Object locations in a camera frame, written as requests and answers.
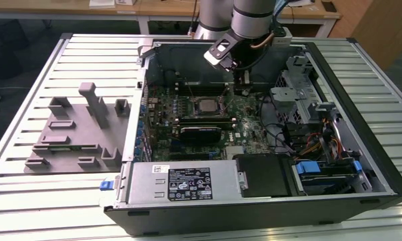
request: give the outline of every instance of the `cable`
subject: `cable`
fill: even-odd
[[[264,51],[263,51],[261,55],[259,56],[259,58],[249,65],[240,67],[240,68],[235,68],[233,70],[247,70],[251,67],[253,67],[259,63],[259,61],[263,59],[263,57],[267,55],[267,52],[268,52],[268,45],[264,47]]]
[[[286,0],[286,2],[280,5],[278,11],[274,14],[275,19],[276,19],[278,15],[280,14],[280,12],[282,12],[283,8],[286,7],[286,5],[288,5],[288,3],[290,3],[290,0]]]
[[[197,0],[195,0],[195,4],[193,4],[192,19],[191,19],[191,21],[189,21],[189,26],[188,26],[187,35],[191,35],[191,34],[192,34],[193,18],[195,18],[195,12],[196,12],[196,4],[197,4]]]
[[[263,107],[263,102],[265,101],[265,98],[267,98],[267,95],[263,96],[260,107],[259,107],[259,121],[260,121],[260,126],[265,130],[265,132],[275,138],[275,140],[278,140],[282,143],[283,147],[288,149],[288,152],[292,155],[292,154],[295,154],[295,150],[286,144],[286,142],[275,134],[272,134],[268,131],[268,129],[265,128],[265,126],[263,124],[263,121],[261,121],[261,107]]]
[[[274,39],[274,33],[271,32],[269,33],[269,35],[265,37],[265,39],[260,42],[260,44],[256,44],[256,45],[249,45],[249,47],[252,48],[252,49],[259,49],[259,48],[261,48],[264,45],[267,45],[269,42],[271,42],[271,40]]]
[[[274,154],[286,154],[286,153],[288,153],[288,150],[287,150],[287,151],[284,151],[284,152],[276,152],[276,151],[275,151],[275,149],[279,147],[279,146],[276,145],[276,138],[275,138],[275,143],[274,143],[274,146],[268,146],[268,147],[274,148],[274,150],[272,150]]]
[[[319,134],[320,134],[320,132],[318,132],[318,133],[311,133],[311,134],[308,135],[306,148],[307,148],[308,145],[310,145],[310,139],[311,139],[311,137],[312,137],[314,135],[319,135]]]
[[[30,89],[30,87],[0,87],[0,89]]]
[[[291,7],[290,5],[287,5],[287,7],[290,7],[290,11],[292,12],[292,24],[294,24],[295,23],[294,7]]]

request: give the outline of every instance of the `blue latch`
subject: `blue latch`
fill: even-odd
[[[354,161],[352,164],[354,164],[356,172],[362,171],[362,165],[360,165],[359,161]]]
[[[100,184],[100,190],[101,191],[113,190],[113,183],[114,181],[102,181]]]
[[[302,173],[311,173],[311,172],[320,172],[319,165],[315,161],[302,161],[296,164],[296,171],[298,174]]]

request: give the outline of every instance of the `barcode sticker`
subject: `barcode sticker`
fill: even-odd
[[[134,11],[116,11],[118,14],[134,14]]]
[[[168,173],[169,166],[168,165],[153,165],[152,173]]]

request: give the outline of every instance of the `white sticker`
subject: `white sticker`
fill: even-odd
[[[339,16],[324,15],[324,18],[326,18],[326,19],[338,19],[338,18],[339,18]]]
[[[134,11],[117,11],[118,14],[134,14]]]
[[[168,165],[153,165],[152,173],[168,173],[169,166]]]

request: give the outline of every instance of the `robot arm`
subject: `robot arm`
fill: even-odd
[[[263,48],[272,40],[269,24],[274,0],[233,0],[231,30],[213,43],[204,54],[211,65],[233,71],[235,77],[252,67]]]

